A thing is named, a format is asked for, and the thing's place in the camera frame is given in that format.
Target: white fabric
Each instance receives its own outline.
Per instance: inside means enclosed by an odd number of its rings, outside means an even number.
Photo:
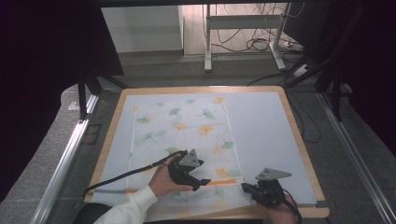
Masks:
[[[94,224],[140,224],[146,219],[147,210],[158,201],[149,185],[133,194],[126,194]]]

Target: desk leg base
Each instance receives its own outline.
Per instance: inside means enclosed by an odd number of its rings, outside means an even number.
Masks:
[[[269,44],[271,52],[274,55],[274,59],[277,65],[277,68],[279,69],[279,71],[285,71],[286,70],[286,66],[283,63],[282,57],[279,54],[279,51],[277,50],[277,47],[274,46],[274,42],[270,42]]]

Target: person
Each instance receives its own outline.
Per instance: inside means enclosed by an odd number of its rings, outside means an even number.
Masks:
[[[174,190],[188,191],[191,186],[176,184],[169,175],[167,166],[175,158],[169,158],[159,165],[149,183],[135,193],[126,194],[110,210],[97,219],[94,224],[140,224],[146,219],[147,210],[158,201],[158,197],[166,195]],[[292,202],[292,198],[286,195],[286,199]],[[277,208],[265,208],[274,224],[295,224],[295,215],[285,204]]]

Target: gray carpet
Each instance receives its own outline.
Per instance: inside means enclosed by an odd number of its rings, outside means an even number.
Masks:
[[[269,54],[217,56],[213,71],[204,72],[203,57],[182,57],[178,54],[121,54],[125,77],[119,80],[130,87],[172,86],[245,86],[251,80],[277,73]],[[277,85],[283,77],[276,76],[255,83]],[[313,89],[312,77],[288,90],[293,113],[303,135],[305,146],[318,176],[318,181],[331,208],[331,223],[384,223],[361,182],[346,150]],[[121,89],[100,79],[105,89],[99,96],[89,129],[79,146],[74,162],[53,205],[47,223],[72,223],[84,204],[81,193],[89,186],[92,172],[104,142]],[[78,122],[78,111],[69,111],[78,100],[77,87],[64,92],[62,108],[35,157],[13,190],[0,204],[0,223],[28,223],[48,185],[53,171]],[[341,101],[341,116],[362,158],[369,166],[389,201],[396,202],[396,160],[371,129],[348,104]],[[216,223],[262,223],[252,221],[211,221]],[[201,221],[165,221],[162,223],[201,223]],[[323,218],[306,218],[304,223],[329,223]]]

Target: table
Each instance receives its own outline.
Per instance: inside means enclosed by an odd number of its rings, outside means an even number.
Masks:
[[[297,128],[294,117],[291,113],[291,109],[286,98],[285,92],[280,87],[185,87],[185,88],[150,88],[150,89],[129,89],[124,90],[120,96],[119,103],[117,105],[115,114],[111,121],[106,140],[104,146],[102,148],[102,152],[100,158],[97,162],[97,166],[95,168],[95,172],[92,176],[91,185],[98,183],[100,181],[100,177],[103,174],[105,169],[105,164],[107,157],[110,153],[110,149],[112,148],[113,140],[116,135],[117,127],[120,122],[122,110],[125,106],[125,102],[128,96],[131,95],[166,95],[166,94],[207,94],[207,93],[262,93],[262,92],[275,92],[278,94],[281,104],[286,113],[286,117],[288,123],[290,125],[292,136],[294,137],[294,141],[298,147],[299,153],[304,163],[304,168],[308,174],[310,184],[312,185],[313,191],[315,193],[317,204],[309,204],[300,206],[300,212],[303,217],[326,217],[329,215],[329,208],[325,205],[325,198],[321,191],[320,185],[318,183],[318,179],[316,177],[315,171],[312,167],[309,156],[306,152],[306,148],[304,146],[304,142],[302,137],[300,136],[299,130]],[[85,198],[86,202],[90,202],[92,200],[92,191],[89,192]],[[267,214],[263,213],[261,210],[257,209],[254,206],[247,206],[242,208],[236,208],[232,210],[227,210],[223,212],[206,214],[195,217],[188,217],[188,219],[205,219],[205,218],[266,218]]]

